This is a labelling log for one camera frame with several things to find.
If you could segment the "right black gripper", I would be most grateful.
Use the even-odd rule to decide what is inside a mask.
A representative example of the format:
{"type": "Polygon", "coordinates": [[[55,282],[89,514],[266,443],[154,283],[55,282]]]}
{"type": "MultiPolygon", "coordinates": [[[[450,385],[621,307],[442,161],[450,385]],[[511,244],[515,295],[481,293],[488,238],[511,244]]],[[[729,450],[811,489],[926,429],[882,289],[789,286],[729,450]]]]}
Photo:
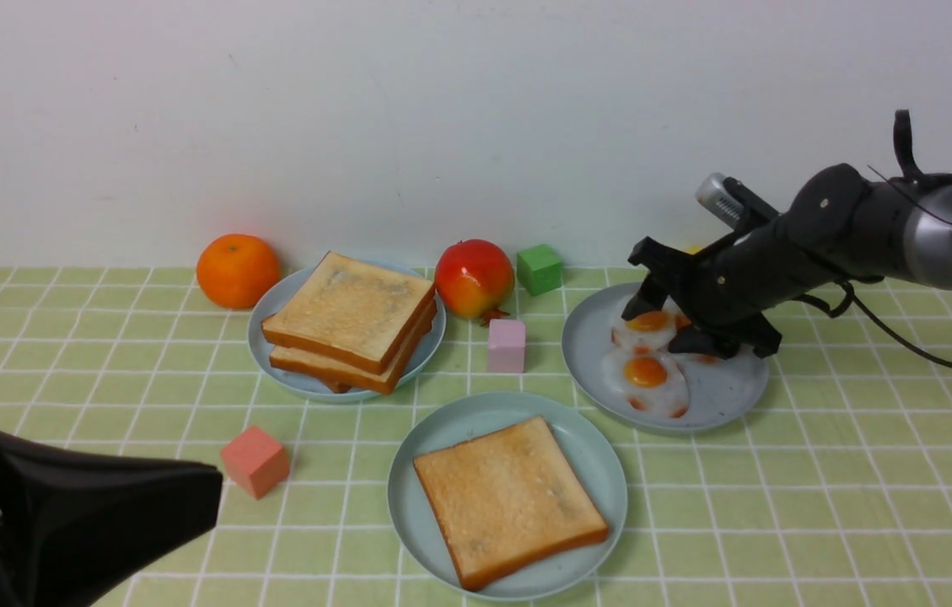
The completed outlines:
{"type": "Polygon", "coordinates": [[[692,325],[677,330],[669,353],[729,360],[750,346],[758,357],[771,357],[783,334],[764,312],[842,276],[827,252],[842,231],[834,219],[785,212],[696,255],[642,238],[627,261],[645,266],[648,275],[623,307],[623,321],[662,311],[672,299],[692,325]]]}

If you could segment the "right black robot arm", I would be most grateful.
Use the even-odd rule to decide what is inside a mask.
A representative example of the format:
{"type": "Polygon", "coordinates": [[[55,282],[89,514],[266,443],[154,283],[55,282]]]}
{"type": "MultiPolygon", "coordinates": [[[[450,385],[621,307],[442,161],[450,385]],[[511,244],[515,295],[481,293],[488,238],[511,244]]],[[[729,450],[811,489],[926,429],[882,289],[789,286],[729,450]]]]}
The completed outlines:
{"type": "Polygon", "coordinates": [[[727,360],[749,346],[770,357],[783,335],[767,310],[799,301],[836,318],[858,304],[854,283],[952,291],[952,175],[870,181],[841,163],[815,174],[785,212],[719,173],[696,196],[730,234],[696,254],[644,238],[629,256],[648,275],[621,316],[672,301],[689,321],[673,353],[727,360]]]}

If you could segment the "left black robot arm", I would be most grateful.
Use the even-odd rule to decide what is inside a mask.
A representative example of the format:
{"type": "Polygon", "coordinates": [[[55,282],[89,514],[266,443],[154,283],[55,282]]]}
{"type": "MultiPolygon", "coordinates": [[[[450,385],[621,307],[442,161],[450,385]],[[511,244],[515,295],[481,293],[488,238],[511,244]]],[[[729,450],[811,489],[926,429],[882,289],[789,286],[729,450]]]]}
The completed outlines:
{"type": "Polygon", "coordinates": [[[217,466],[0,431],[0,606],[90,606],[218,521],[217,466]]]}

